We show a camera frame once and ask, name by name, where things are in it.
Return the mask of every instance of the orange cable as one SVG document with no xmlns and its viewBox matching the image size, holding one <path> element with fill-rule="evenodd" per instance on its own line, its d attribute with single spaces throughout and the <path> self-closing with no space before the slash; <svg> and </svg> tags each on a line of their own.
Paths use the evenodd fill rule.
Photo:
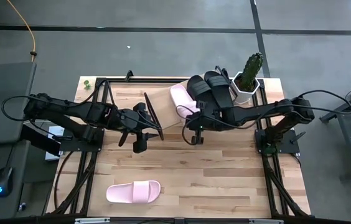
<svg viewBox="0 0 351 224">
<path fill-rule="evenodd" d="M 30 32 L 30 35 L 32 36 L 32 40 L 33 40 L 33 50 L 32 52 L 35 53 L 35 50 L 36 50 L 36 41 L 34 39 L 34 35 L 33 35 L 33 32 L 32 30 L 30 29 L 29 25 L 27 24 L 26 20 L 22 17 L 21 13 L 18 12 L 18 10 L 15 8 L 15 6 L 10 2 L 10 0 L 7 0 L 7 2 L 12 6 L 12 8 L 16 11 L 16 13 L 18 13 L 18 16 L 24 21 L 24 24 L 26 25 L 27 29 L 29 30 Z"/>
</svg>

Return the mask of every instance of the white plant pot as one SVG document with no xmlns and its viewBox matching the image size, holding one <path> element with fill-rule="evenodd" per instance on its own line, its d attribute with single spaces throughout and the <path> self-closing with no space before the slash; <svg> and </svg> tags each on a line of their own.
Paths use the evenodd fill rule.
<svg viewBox="0 0 351 224">
<path fill-rule="evenodd" d="M 260 83 L 258 82 L 257 78 L 255 78 L 256 88 L 252 92 L 240 91 L 235 84 L 235 78 L 238 77 L 240 74 L 242 74 L 242 72 L 238 72 L 237 75 L 235 75 L 235 77 L 232 78 L 232 82 L 231 82 L 232 87 L 236 90 L 236 93 L 237 93 L 237 96 L 235 96 L 234 102 L 238 104 L 247 103 L 250 100 L 251 96 L 253 96 L 253 94 L 256 93 L 256 91 L 258 90 L 258 87 L 260 87 Z"/>
</svg>

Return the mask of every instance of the wooden board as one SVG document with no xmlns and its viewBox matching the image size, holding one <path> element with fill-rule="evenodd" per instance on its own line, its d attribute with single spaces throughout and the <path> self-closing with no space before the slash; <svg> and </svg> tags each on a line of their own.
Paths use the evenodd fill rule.
<svg viewBox="0 0 351 224">
<path fill-rule="evenodd" d="M 96 77 L 80 77 L 75 101 L 84 100 L 92 90 L 84 90 L 83 82 L 94 84 Z M 264 79 L 269 103 L 283 99 L 281 82 L 277 78 Z M 112 89 L 119 108 L 132 108 L 144 102 L 143 93 L 151 101 L 171 99 L 156 93 L 168 90 L 173 84 L 165 83 L 113 83 Z M 163 117 L 176 121 L 178 117 L 154 106 L 161 124 Z M 129 137 L 118 147 L 120 133 L 105 131 L 103 150 L 98 156 L 88 216 L 91 217 L 199 217 L 199 218 L 268 218 L 268 198 L 261 156 L 256 153 L 254 127 L 247 130 L 225 132 L 204 131 L 204 145 L 190 146 L 181 138 L 182 125 L 164 130 L 165 141 L 150 139 L 148 150 L 133 154 L 133 141 Z M 192 132 L 187 132 L 190 139 Z M 74 153 L 60 176 L 58 200 L 61 202 L 75 183 L 80 154 Z M 293 199 L 310 213 L 306 190 L 299 164 L 289 155 L 279 155 L 284 186 Z M 159 198 L 147 205 L 112 204 L 106 200 L 106 189 L 113 184 L 134 180 L 158 180 Z M 281 211 L 275 192 L 278 211 Z M 54 209 L 53 193 L 47 212 Z"/>
</svg>

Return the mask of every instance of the potted cactus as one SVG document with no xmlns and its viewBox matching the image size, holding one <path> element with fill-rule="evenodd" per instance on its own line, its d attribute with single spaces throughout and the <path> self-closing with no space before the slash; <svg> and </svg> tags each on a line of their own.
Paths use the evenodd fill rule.
<svg viewBox="0 0 351 224">
<path fill-rule="evenodd" d="M 243 72 L 238 72 L 232 79 L 232 87 L 236 90 L 235 103 L 246 103 L 256 93 L 259 83 L 256 79 L 258 72 L 263 65 L 263 55 L 253 54 L 246 62 Z"/>
</svg>

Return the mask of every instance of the pink slide sandal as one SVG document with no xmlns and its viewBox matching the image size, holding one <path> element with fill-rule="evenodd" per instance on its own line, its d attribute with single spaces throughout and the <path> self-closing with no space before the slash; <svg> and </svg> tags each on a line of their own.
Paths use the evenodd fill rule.
<svg viewBox="0 0 351 224">
<path fill-rule="evenodd" d="M 161 185 L 156 180 L 134 181 L 108 187 L 106 199 L 112 203 L 151 203 L 161 193 Z"/>
<path fill-rule="evenodd" d="M 181 84 L 176 84 L 172 86 L 170 88 L 170 94 L 176 107 L 182 105 L 189 108 L 189 110 L 192 110 L 193 112 L 199 111 L 199 109 L 196 108 L 196 101 L 192 100 L 187 90 Z M 192 114 L 189 110 L 181 106 L 177 108 L 178 113 L 183 118 L 186 118 L 187 115 Z"/>
</svg>

